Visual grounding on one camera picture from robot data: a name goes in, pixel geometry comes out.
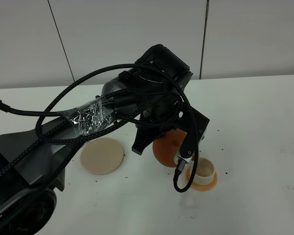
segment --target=black cable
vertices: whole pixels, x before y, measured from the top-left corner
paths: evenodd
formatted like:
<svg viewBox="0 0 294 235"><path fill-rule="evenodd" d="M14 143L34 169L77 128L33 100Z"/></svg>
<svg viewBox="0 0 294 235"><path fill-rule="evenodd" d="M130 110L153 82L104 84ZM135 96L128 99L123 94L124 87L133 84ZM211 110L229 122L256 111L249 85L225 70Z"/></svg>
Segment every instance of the black cable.
<svg viewBox="0 0 294 235"><path fill-rule="evenodd" d="M179 96L176 93L169 92L169 91L154 92L154 93L148 94L147 96L155 96L155 95L173 95L173 96L175 96L178 101L178 106L175 109L175 111L173 113L167 114L166 116L164 116L161 119L154 121L154 122L145 122L145 121L136 120L136 119L132 119L129 122L140 125L140 126L145 126L145 127L159 127L159 126L167 125L177 118L177 116L179 115L179 113L181 112L182 107L183 107L183 100L182 100L181 96ZM123 119L126 116L118 114L117 117Z"/></svg>
<svg viewBox="0 0 294 235"><path fill-rule="evenodd" d="M61 116L61 112L36 112L36 111L24 111L24 110L18 110L18 109L13 109L10 106L4 104L2 100L0 100L0 110L7 112L7 113L12 113L16 115L22 115L22 116L46 116L46 117L58 117Z"/></svg>
<svg viewBox="0 0 294 235"><path fill-rule="evenodd" d="M61 112L37 112L37 111L24 111L24 110L18 110L13 109L9 107L8 109L4 110L7 113L21 115L21 116L32 116L32 117L59 117L61 116Z"/></svg>
<svg viewBox="0 0 294 235"><path fill-rule="evenodd" d="M163 76L166 80L168 80L173 86L174 88L178 91L178 93L181 95L181 97L184 100L184 103L186 105L186 108L189 112L190 115L190 119L191 119L191 125L194 128L194 148L195 148L195 158L194 158L194 166L192 169L192 173L190 176L190 180L188 181L187 185L184 188L179 188L177 185L177 180L178 180L178 176L180 174L180 172L175 171L175 175L173 178L173 182L174 182L174 188L178 191L178 192L185 192L187 189L189 189L189 187L191 186L195 173L196 173L196 167L197 167L197 163L198 163L198 133L197 133L197 127L196 127L196 120L194 117L194 113L192 111L192 107L187 99L187 97L185 96L183 90L179 87L179 85L173 81L173 79L169 78L165 73L163 73L162 71L156 69L156 68L151 68L149 66L146 65L140 65L140 64L124 64L124 65L115 65L115 66L110 66L110 67L106 67L100 70L97 70L95 72L92 72L84 77L82 77L81 79L77 80L76 82L72 83L70 86L68 86L61 94L59 94L55 100L45 109L45 112L49 112L59 101L62 97L64 97L70 90L72 90L74 87L76 87L77 85L81 84L82 82L86 81L87 79L98 75L100 73L106 72L106 71L111 71L111 70L116 70L116 69L124 69L124 68L138 68L138 69L145 69L148 71L153 71L156 72L158 74L160 74L161 76ZM144 105L147 101L147 97L144 93L142 93L139 90L136 89L127 89L127 91L117 91L114 92L112 94L117 95L117 94L124 94L127 92L134 92L134 93L138 93L142 96L142 100L140 105L138 106L138 109L136 111L134 111L133 113L131 113L129 116L125 117L122 121L118 122L117 124L113 125L112 127L114 128L107 128L103 131L97 132L95 134L89 135L89 136L83 136L83 137L79 137L79 138L75 138L75 139L68 139L68 140L53 140L53 139L49 139L49 134L43 134L42 133L42 122L45 119L45 117L39 117L37 123L36 123L36 127L35 127L35 131L36 131L36 135L38 136L38 138L46 143L51 143L51 144L69 144L69 143L79 143L73 150L72 152L63 160L63 162L60 164L60 166L58 167L58 169L52 173L47 180L45 181L45 183L43 183L41 186L39 186L39 188L37 189L37 191L35 193L33 193L32 195L30 195L26 200L24 200L19 206L17 206L15 208L15 210L13 210L8 217L0 223L0 230L6 226L8 223L10 223L12 221L12 219L17 216L20 212L22 212L31 202L33 202L54 180L54 178L65 168L65 166L69 163L69 161L71 160L71 158L75 155L75 153L78 151L78 149L88 140L91 140L91 138L97 138L100 136L103 136L105 134L108 134L111 131L114 131L116 129L118 129L119 127L123 126L124 124L126 124L127 122L129 122L131 119L134 119L140 112L141 109L144 108ZM111 94L108 94L106 96L106 98L112 97ZM57 128L59 128L59 126L61 126L62 124L56 126L53 130L56 131ZM26 156L29 151L31 151L31 148L35 148L40 144L40 141L36 141L34 144L32 144L29 148L27 148L23 153L21 153L16 159L20 160L22 159L24 156ZM8 168L6 169L6 171L4 171L5 173L7 171L9 171L12 168L12 164L8 165Z"/></svg>
<svg viewBox="0 0 294 235"><path fill-rule="evenodd" d="M173 178L173 182L174 182L174 188L178 192L185 192L192 185L193 179L194 179L195 174L196 174L197 163L198 163L198 154L199 154L199 152L198 152L198 142L199 142L199 140L198 140L196 120L195 120L195 117L194 117L192 107L191 107L186 95L184 94L183 90L180 88L180 86L173 79L168 77L168 75L166 75L164 72L160 71L159 69L151 67L151 66L147 66L147 65L144 65L144 64L123 64L123 65L109 66L109 67L105 67L105 68L99 69L97 71L91 72L90 74L80 78L79 80L77 80L76 82L74 82L70 86L68 86L61 94L59 94L53 100L53 102L51 102L51 104L45 109L45 112L49 112L70 90L72 90L74 87L81 84L82 82L88 80L89 78L91 78L93 76L96 76L98 74L101 74L103 72L107 72L107 71L111 71L111 70L117 70L117 69L125 69L125 68L144 69L144 70L147 70L147 71L158 73L159 75L163 76L164 79L168 80L173 85L173 87L177 90L177 92L181 95L181 97L184 100L184 104L186 105L187 111L188 111L188 113L190 115L191 126L194 129L194 150L195 150L194 166L193 166L193 169L192 169L190 180L188 181L187 185L184 188L179 188L178 185L177 185L178 175ZM35 127L36 135L42 141L44 141L46 143L50 143L50 144L69 144L69 143L77 143L77 142L80 142L80 141L89 141L89 140L92 140L94 138L106 135L106 134L110 133L111 131L114 131L114 130L118 129L119 127L125 125L131 119L134 119L139 114L139 112L137 112L137 111L138 110L140 111L143 108L142 103L141 103L141 105L138 107L138 109L136 111L134 111L129 116L127 116L126 118L124 118L123 120L118 122L117 124L113 125L112 127L109 127L107 129L104 129L104 130L102 130L100 132L97 132L97 133L94 133L94 134L91 134L91 135L88 135L88 136L81 136L81 137L78 137L78 138L75 138L75 139L53 140L53 139L50 139L50 138L44 136L43 133L42 133L42 122L45 119L45 117L39 117L39 119L38 119L38 121L36 123L36 127Z"/></svg>

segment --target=white wall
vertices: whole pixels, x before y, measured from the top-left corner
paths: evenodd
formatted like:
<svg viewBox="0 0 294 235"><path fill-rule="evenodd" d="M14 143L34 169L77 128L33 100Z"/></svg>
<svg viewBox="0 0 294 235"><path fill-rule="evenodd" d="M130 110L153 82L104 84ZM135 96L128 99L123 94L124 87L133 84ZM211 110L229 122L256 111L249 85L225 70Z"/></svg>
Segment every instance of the white wall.
<svg viewBox="0 0 294 235"><path fill-rule="evenodd" d="M210 0L203 78L294 74L294 0Z"/></svg>
<svg viewBox="0 0 294 235"><path fill-rule="evenodd" d="M74 78L163 44L199 76L206 0L50 0ZM105 83L118 71L93 78Z"/></svg>
<svg viewBox="0 0 294 235"><path fill-rule="evenodd" d="M73 78L47 0L0 0L0 88Z"/></svg>

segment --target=white tabletop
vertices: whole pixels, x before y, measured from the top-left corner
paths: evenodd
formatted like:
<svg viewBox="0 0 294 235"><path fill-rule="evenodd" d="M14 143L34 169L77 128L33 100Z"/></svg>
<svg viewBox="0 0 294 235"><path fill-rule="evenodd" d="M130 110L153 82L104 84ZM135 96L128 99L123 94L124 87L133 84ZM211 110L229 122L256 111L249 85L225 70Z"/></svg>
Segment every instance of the white tabletop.
<svg viewBox="0 0 294 235"><path fill-rule="evenodd" d="M79 86L56 108L83 104L101 88ZM0 98L40 111L63 89L7 89ZM200 150L216 166L213 190L176 192L174 169L158 163L151 145L141 156L131 152L136 129L127 124L108 135L124 147L121 167L88 174L79 151L67 166L65 190L56 192L55 212L38 234L294 235L294 75L191 81L186 95L210 119ZM33 129L36 120L0 111L0 134Z"/></svg>

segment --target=clear tape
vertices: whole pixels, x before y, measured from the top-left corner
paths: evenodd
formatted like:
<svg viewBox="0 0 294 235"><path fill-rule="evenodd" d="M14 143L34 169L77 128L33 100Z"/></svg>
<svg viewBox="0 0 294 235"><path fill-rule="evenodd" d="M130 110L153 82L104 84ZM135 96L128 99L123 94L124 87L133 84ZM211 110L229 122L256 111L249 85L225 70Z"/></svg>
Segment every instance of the clear tape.
<svg viewBox="0 0 294 235"><path fill-rule="evenodd" d="M105 97L99 97L61 114L70 121L75 132L82 136L102 131L116 120L113 108Z"/></svg>

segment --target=black braided cable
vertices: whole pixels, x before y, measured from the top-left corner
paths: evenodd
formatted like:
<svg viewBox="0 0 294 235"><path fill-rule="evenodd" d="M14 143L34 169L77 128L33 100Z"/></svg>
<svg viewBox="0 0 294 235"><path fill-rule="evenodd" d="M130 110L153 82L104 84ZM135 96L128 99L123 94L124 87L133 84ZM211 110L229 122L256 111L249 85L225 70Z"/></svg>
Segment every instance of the black braided cable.
<svg viewBox="0 0 294 235"><path fill-rule="evenodd" d="M51 109L60 101L60 99L62 99L70 90L72 90L74 87L78 86L79 84L81 84L82 82L88 80L89 78L96 76L98 74L101 74L103 72L107 72L107 71L111 71L111 70L118 70L118 69L129 69L129 68L136 68L136 69L144 69L147 71L151 71L151 72L155 72L158 73L159 75L161 75L164 79L168 80L173 87L178 91L178 93L181 95L181 97L184 100L184 103L186 105L187 111L190 115L190 119L191 119L191 125L194 129L194 150L195 150L195 157L194 157L194 166L192 169L192 173L190 176L190 180L188 181L187 185L184 188L179 188L177 185L177 179L178 179L178 175L176 175L173 178L173 182L174 182L174 188L178 191L178 192L185 192L186 190L188 190L190 188L190 186L192 185L193 179L195 177L196 174L196 169L197 169L197 163L198 163L198 133L197 133L197 126L196 126L196 120L195 120L195 116L192 110L192 107L186 97L186 95L184 94L183 90L179 87L179 85L170 77L168 77L167 74L165 74L164 72L162 72L161 70L155 68L155 67L151 67L151 66L147 66L147 65L142 65L142 64L123 64L123 65L114 65L114 66L109 66L109 67L105 67L102 69L99 69L97 71L91 72L90 74L80 78L79 80L75 81L74 83L72 83L70 86L68 86L61 94L59 94L53 102L51 102L51 104L45 109L45 112L49 112L51 111ZM108 133L110 133L113 130L116 130L117 128L123 126L124 124L126 124L127 122L129 122L129 120L133 119L135 117L136 114L139 114L138 112L133 112L132 114L130 114L129 116L125 117L122 121L120 121L120 125L118 125L119 123L117 123L116 125L107 128L103 131L91 134L89 136L82 136L82 137L78 137L75 139L67 139L67 140L53 140L53 139L49 139L48 137L44 136L42 133L42 128L41 128L41 124L44 120L44 117L39 117L37 123L36 123L36 135L44 142L46 143L52 143L52 144L68 144L68 143L77 143L80 141L89 141L92 140L94 138L97 137L101 137L103 135L106 135Z"/></svg>
<svg viewBox="0 0 294 235"><path fill-rule="evenodd" d="M104 97L111 98L111 97L116 96L116 95L127 94L127 93L137 93L137 94L139 94L141 96L140 104L133 113L126 116L124 119L122 119L118 123L112 125L111 127L108 127L106 129L103 129L102 131L99 131L99 132L96 132L96 133L93 133L93 134L90 134L90 135L87 135L87 136L79 136L79 137L74 138L74 139L54 140L54 139L50 139L49 137L46 137L42 133L42 122L45 119L45 117L39 117L39 119L38 119L38 121L36 123L36 128L35 128L36 135L43 142L49 143L49 144L54 144L54 145L63 145L63 144L70 144L70 143L85 142L85 141L90 141L90 140L99 138L101 136L107 135L110 132L115 131L118 128L120 128L121 126L127 124L130 120L134 119L137 115L139 115L142 111L144 111L144 107L145 107L145 105L147 103L147 96L145 95L145 93L143 93L142 91L140 91L138 89L133 89L133 88L123 89L123 90L119 90L119 91L116 91L116 92L109 93L109 94L105 95ZM49 108L47 108L45 110L45 112L48 112L49 110L51 110L51 108L53 108L53 107L50 107L50 106L48 106L48 107Z"/></svg>

